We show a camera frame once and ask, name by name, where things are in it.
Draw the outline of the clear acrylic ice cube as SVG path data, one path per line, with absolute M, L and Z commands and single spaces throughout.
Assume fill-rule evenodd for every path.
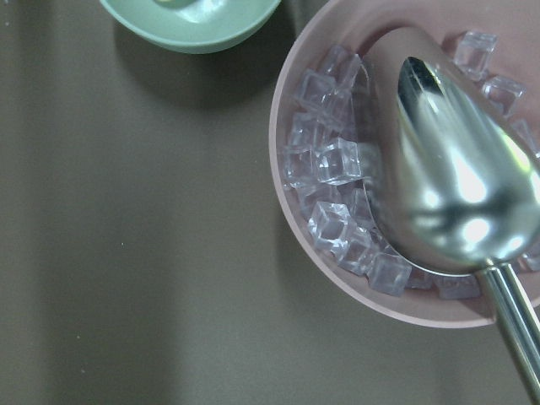
M 412 272 L 412 265 L 400 256 L 378 253 L 367 272 L 371 289 L 390 296 L 399 297 L 404 293 Z
M 319 182 L 333 186 L 360 180 L 363 171 L 359 145 L 343 138 L 334 138 L 315 150 L 315 169 Z
M 457 42 L 453 62 L 473 82 L 484 80 L 497 43 L 497 35 L 467 31 Z
M 481 91 L 502 116 L 509 117 L 527 88 L 512 78 L 495 75 L 483 83 Z
M 343 253 L 356 223 L 348 207 L 342 203 L 317 202 L 308 221 L 313 246 L 334 255 Z

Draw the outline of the steel ice scoop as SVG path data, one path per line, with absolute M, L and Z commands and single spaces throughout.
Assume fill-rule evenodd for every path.
M 375 163 L 366 187 L 390 245 L 423 270 L 474 276 L 532 403 L 539 320 L 512 266 L 539 236 L 539 164 L 423 30 L 368 50 Z

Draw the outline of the mint green bowl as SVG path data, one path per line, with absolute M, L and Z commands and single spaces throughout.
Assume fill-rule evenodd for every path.
M 102 1 L 121 25 L 146 41 L 186 54 L 230 49 L 254 35 L 279 1 Z

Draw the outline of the pink bowl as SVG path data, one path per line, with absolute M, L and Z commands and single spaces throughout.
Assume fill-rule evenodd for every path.
M 384 32 L 418 26 L 448 53 L 469 30 L 494 34 L 498 43 L 489 63 L 495 75 L 525 85 L 512 120 L 527 121 L 539 135 L 539 3 L 537 1 L 329 1 L 301 31 L 284 62 L 273 96 L 269 123 L 269 153 L 273 181 L 283 214 L 315 265 L 345 293 L 386 316 L 436 328 L 483 327 L 493 323 L 481 297 L 443 300 L 433 289 L 406 290 L 394 297 L 373 290 L 313 246 L 307 221 L 294 189 L 287 187 L 280 149 L 285 145 L 298 106 L 294 92 L 307 68 L 316 68 L 334 44 L 364 53 Z

